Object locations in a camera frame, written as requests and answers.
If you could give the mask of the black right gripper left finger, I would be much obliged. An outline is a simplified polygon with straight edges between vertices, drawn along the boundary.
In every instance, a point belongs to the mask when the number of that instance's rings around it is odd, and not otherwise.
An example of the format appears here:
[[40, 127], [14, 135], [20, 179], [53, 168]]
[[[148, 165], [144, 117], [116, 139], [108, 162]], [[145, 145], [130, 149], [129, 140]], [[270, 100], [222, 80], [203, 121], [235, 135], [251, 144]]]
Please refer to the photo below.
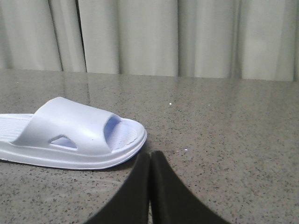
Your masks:
[[146, 224], [149, 212], [150, 156], [139, 153], [128, 178], [87, 224]]

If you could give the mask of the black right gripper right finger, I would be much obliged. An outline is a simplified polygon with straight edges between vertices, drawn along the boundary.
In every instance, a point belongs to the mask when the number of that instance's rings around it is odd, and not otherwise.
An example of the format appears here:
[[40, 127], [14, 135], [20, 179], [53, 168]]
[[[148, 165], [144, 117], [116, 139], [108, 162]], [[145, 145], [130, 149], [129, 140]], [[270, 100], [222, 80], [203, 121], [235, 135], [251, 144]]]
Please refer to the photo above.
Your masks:
[[161, 151], [151, 154], [150, 201], [154, 224], [227, 224], [183, 184]]

